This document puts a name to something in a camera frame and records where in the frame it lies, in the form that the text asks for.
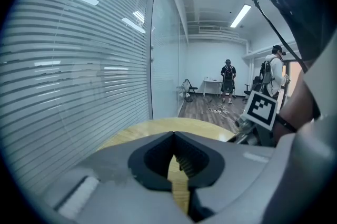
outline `wooden round table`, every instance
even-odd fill
[[[183,131],[200,135],[206,138],[228,141],[234,134],[220,126],[190,118],[164,118],[149,120],[143,123],[130,126],[107,140],[100,148],[133,141],[145,136],[159,134],[169,131]],[[168,177],[172,182],[173,199],[179,207],[187,213],[190,193],[187,190],[188,178],[183,171],[179,170],[179,164],[173,157],[168,169]]]

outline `glass wall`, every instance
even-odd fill
[[[179,21],[174,0],[154,0],[151,36],[153,119],[177,116]]]
[[[26,189],[42,192],[109,137],[149,119],[152,4],[16,1],[2,31],[0,128],[8,165]],[[163,29],[178,30],[173,13]],[[163,38],[178,49],[177,34]]]
[[[182,89],[182,84],[187,78],[186,68],[187,68],[187,49],[188,43],[186,41],[186,35],[184,31],[184,27],[180,21],[180,30],[179,30],[179,93],[178,93],[178,115],[180,109],[184,104],[184,92]]]

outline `ceiling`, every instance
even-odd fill
[[[275,22],[282,16],[269,0],[259,0],[265,14]],[[265,28],[266,21],[251,0],[184,0],[189,34],[196,34],[199,25],[230,27],[244,4],[252,6],[237,28],[232,29],[243,38],[251,39],[259,28]]]

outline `cable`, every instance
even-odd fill
[[[300,64],[302,70],[304,73],[306,73],[308,71],[308,68],[306,67],[306,65],[304,64],[303,60],[300,59],[298,57],[297,54],[295,54],[295,52],[289,47],[288,43],[284,40],[284,38],[279,34],[279,32],[277,31],[277,29],[275,28],[275,26],[272,24],[272,22],[268,19],[268,17],[264,14],[263,10],[261,9],[260,5],[258,2],[254,2],[255,6],[258,8],[258,10],[261,12],[262,16],[267,20],[267,22],[269,23],[269,25],[271,26],[272,30],[274,30],[274,32],[276,33],[276,35],[279,37],[281,43],[283,44],[283,46],[290,52],[290,54],[296,59],[296,61]]]
[[[225,106],[223,106],[223,105],[218,105],[217,107],[218,107],[219,109],[222,109],[222,111],[221,111],[221,110],[213,110],[212,108],[209,108],[209,111],[210,111],[210,112],[214,112],[214,113],[218,113],[218,114],[221,115],[222,117],[231,120],[231,121],[235,124],[235,121],[234,121],[234,120],[232,120],[232,119],[230,119],[230,118],[228,118],[228,117],[226,117],[226,116],[223,115],[223,113],[224,113],[225,115],[227,115],[227,114],[230,113],[230,112],[225,108]]]

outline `black backpack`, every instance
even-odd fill
[[[274,78],[272,78],[272,74],[271,74],[270,63],[275,58],[276,57],[272,58],[270,61],[264,61],[262,63],[261,69],[260,69],[260,77],[261,77],[261,74],[262,74],[262,84],[269,84],[274,80]]]
[[[226,71],[225,71],[223,77],[224,77],[225,80],[231,80],[233,78],[233,66],[228,67],[226,65],[225,68],[226,68]]]

